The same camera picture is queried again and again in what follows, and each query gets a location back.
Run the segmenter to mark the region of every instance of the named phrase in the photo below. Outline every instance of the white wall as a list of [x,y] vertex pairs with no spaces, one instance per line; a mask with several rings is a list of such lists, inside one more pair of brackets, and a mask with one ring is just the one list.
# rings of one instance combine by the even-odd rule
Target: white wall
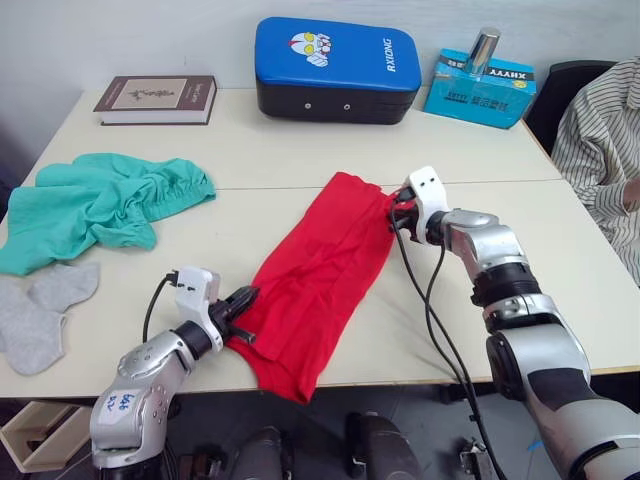
[[255,25],[271,15],[404,29],[425,82],[439,48],[467,50],[485,25],[502,30],[497,56],[540,79],[555,62],[640,50],[640,0],[0,0],[0,162],[24,175],[80,91],[116,74],[251,87]]

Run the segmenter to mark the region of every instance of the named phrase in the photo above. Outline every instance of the sleeve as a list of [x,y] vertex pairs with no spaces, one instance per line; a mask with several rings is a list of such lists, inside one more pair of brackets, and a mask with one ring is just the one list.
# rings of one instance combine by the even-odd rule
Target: sleeve
[[602,185],[611,161],[602,146],[607,140],[602,117],[581,91],[560,121],[551,157],[596,222],[629,214],[622,200],[626,182]]

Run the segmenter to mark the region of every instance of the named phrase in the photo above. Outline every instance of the book cover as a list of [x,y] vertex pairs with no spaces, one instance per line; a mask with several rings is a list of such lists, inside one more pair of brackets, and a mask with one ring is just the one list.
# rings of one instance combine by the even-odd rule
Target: book cover
[[115,77],[94,112],[204,111],[212,76]]

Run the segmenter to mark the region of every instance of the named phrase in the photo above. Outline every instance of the white sticker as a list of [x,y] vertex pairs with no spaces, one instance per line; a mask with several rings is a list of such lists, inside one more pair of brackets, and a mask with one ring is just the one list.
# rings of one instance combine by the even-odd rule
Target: white sticker
[[98,423],[102,425],[115,425],[126,417],[131,411],[139,392],[139,390],[114,390],[109,393],[102,406]]

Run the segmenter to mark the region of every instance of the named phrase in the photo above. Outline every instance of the black cable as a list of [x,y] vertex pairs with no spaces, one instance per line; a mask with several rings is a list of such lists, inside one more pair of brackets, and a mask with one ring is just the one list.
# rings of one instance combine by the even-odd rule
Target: black cable
[[156,291],[153,292],[153,296],[151,297],[151,301],[149,302],[149,306],[147,307],[147,313],[144,316],[144,324],[142,325],[142,342],[146,342],[148,339],[149,333],[149,320],[151,320],[151,312],[153,312],[153,307],[156,305],[156,301],[158,300],[158,296],[160,292],[164,288],[165,284],[169,282],[174,287],[178,281],[178,272],[175,270],[171,273],[167,273],[162,281],[156,287]]
[[151,301],[149,302],[149,306],[147,307],[147,313],[144,316],[144,324],[142,325],[142,342],[147,341],[147,336],[149,333],[149,320],[151,320],[151,312],[153,312],[153,307],[156,305],[156,300],[158,300],[158,296],[160,292],[164,288],[165,284],[169,281],[167,277],[164,277],[162,281],[156,287],[156,291],[153,292],[153,297],[151,297]]
[[[402,255],[402,261],[404,262],[404,267],[407,270],[407,273],[409,274],[409,278],[411,279],[411,283],[413,283],[413,286],[415,287],[415,289],[418,292],[418,295],[420,296],[422,301],[425,302],[425,308],[427,309],[427,312],[431,312],[431,315],[433,315],[433,318],[436,321],[436,323],[438,324],[438,327],[440,328],[440,331],[442,331],[445,339],[447,340],[447,343],[449,344],[449,346],[451,347],[451,350],[453,351],[454,355],[456,356],[456,359],[458,359],[458,363],[460,363],[461,362],[460,356],[457,354],[457,350],[456,350],[455,346],[453,345],[453,341],[449,337],[449,333],[447,332],[447,330],[445,328],[443,328],[442,323],[440,322],[440,319],[436,315],[436,312],[433,310],[431,305],[426,301],[426,297],[425,297],[424,293],[422,293],[422,289],[420,288],[420,284],[418,284],[418,280],[416,280],[416,277],[413,274],[413,269],[411,268],[411,264],[409,263],[409,257],[407,255],[407,251],[406,251],[406,249],[404,247],[404,241],[402,240],[402,236],[400,235],[400,229],[398,228],[398,222],[396,220],[396,215],[395,215],[395,203],[392,204],[392,206],[391,206],[391,224],[393,226],[393,231],[396,234],[396,238],[398,239],[398,246],[400,247],[400,253]],[[436,350],[438,350],[438,353],[440,354],[440,356],[444,359],[445,362],[447,362],[447,365],[449,365],[449,368],[451,368],[451,370],[453,371],[453,374],[455,375],[456,380],[458,381],[458,383],[466,391],[467,387],[466,387],[465,382],[462,380],[462,376],[460,375],[460,372],[455,367],[455,365],[453,364],[453,362],[451,361],[449,356],[440,347],[440,343],[436,339],[436,337],[434,335],[434,332],[433,332],[433,328],[431,327],[431,320],[429,319],[429,317],[427,317],[427,318],[428,318],[427,319],[427,329],[429,330],[429,336],[431,337],[431,342],[433,343],[433,346],[436,347]]]
[[175,480],[173,478],[173,472],[171,470],[171,465],[169,465],[169,454],[167,453],[167,449],[165,448],[162,451],[162,466],[164,468],[165,478],[167,480]]
[[173,471],[173,476],[175,479],[178,478],[178,460],[176,459],[176,454],[173,451],[173,447],[171,446],[171,442],[169,442],[169,438],[166,439],[167,451],[169,452],[169,460],[171,460],[171,468]]
[[[467,370],[467,367],[464,363],[464,361],[462,360],[462,357],[460,356],[460,354],[458,353],[457,348],[455,347],[453,341],[451,340],[451,337],[449,336],[446,328],[444,328],[444,325],[442,325],[442,322],[440,322],[440,319],[438,318],[438,316],[436,315],[435,311],[433,310],[433,308],[431,307],[431,291],[433,289],[433,285],[435,284],[435,280],[438,276],[438,273],[440,272],[440,268],[442,267],[442,263],[444,261],[444,255],[445,255],[445,248],[444,245],[441,245],[440,247],[440,258],[438,259],[438,263],[436,264],[436,268],[433,271],[433,274],[431,275],[431,278],[429,279],[429,284],[427,286],[427,293],[426,295],[422,293],[422,289],[420,288],[420,285],[418,284],[415,275],[413,273],[413,270],[411,268],[411,264],[409,263],[409,259],[406,253],[406,250],[404,248],[404,241],[402,240],[402,236],[400,235],[400,230],[398,229],[398,224],[395,218],[395,205],[397,202],[394,202],[391,206],[391,224],[393,226],[393,231],[396,235],[396,238],[398,239],[398,245],[400,247],[400,253],[402,254],[402,260],[404,262],[404,266],[407,270],[407,273],[409,274],[409,278],[411,279],[411,282],[413,283],[413,286],[415,287],[416,291],[418,292],[418,295],[420,296],[420,298],[422,298],[422,300],[424,301],[425,304],[425,319],[427,322],[427,329],[429,330],[429,337],[431,337],[431,341],[433,342],[433,345],[436,347],[436,350],[438,350],[438,353],[440,353],[440,355],[442,356],[442,358],[445,360],[445,362],[449,365],[449,367],[453,370],[453,373],[456,377],[456,380],[458,381],[458,383],[462,386],[462,388],[465,391],[465,395],[467,396],[467,399],[469,400],[469,406],[471,407],[471,411],[473,412],[473,421],[476,422],[476,424],[478,425],[478,430],[480,431],[480,436],[482,437],[482,441],[484,442],[484,445],[487,449],[487,454],[489,455],[489,458],[491,459],[491,463],[493,464],[493,468],[496,472],[496,475],[498,476],[499,480],[506,480],[507,477],[505,476],[504,472],[502,471],[502,469],[500,468],[500,465],[498,464],[498,460],[496,459],[495,453],[493,451],[493,447],[491,445],[491,441],[489,440],[489,435],[485,429],[484,426],[484,422],[482,420],[482,416],[480,414],[480,408],[478,406],[478,399],[476,396],[476,391],[475,388],[473,386],[473,382],[471,381],[471,376],[469,375],[469,372]],[[449,347],[451,348],[451,351],[453,352],[454,356],[456,357],[456,360],[458,362],[458,364],[460,365],[460,368],[462,369],[462,376],[464,377],[464,381],[461,378],[460,373],[458,372],[458,370],[454,367],[453,362],[451,361],[451,359],[446,355],[446,353],[444,353],[442,347],[440,346],[438,339],[435,336],[435,333],[433,331],[433,326],[431,325],[431,316],[433,316],[434,320],[436,321],[436,324],[438,325],[438,328],[440,329],[440,331],[442,332],[443,336],[445,337],[445,340],[447,341]]]

